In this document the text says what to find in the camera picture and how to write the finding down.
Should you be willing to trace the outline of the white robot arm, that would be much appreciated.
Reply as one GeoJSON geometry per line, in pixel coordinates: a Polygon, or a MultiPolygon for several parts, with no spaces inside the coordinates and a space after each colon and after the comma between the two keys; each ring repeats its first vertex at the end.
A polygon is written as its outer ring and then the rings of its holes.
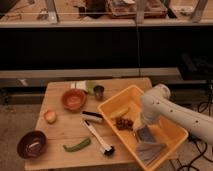
{"type": "Polygon", "coordinates": [[[170,96],[170,89],[164,84],[146,91],[141,96],[141,122],[153,124],[164,116],[213,146],[213,117],[177,105],[169,100],[170,96]]]}

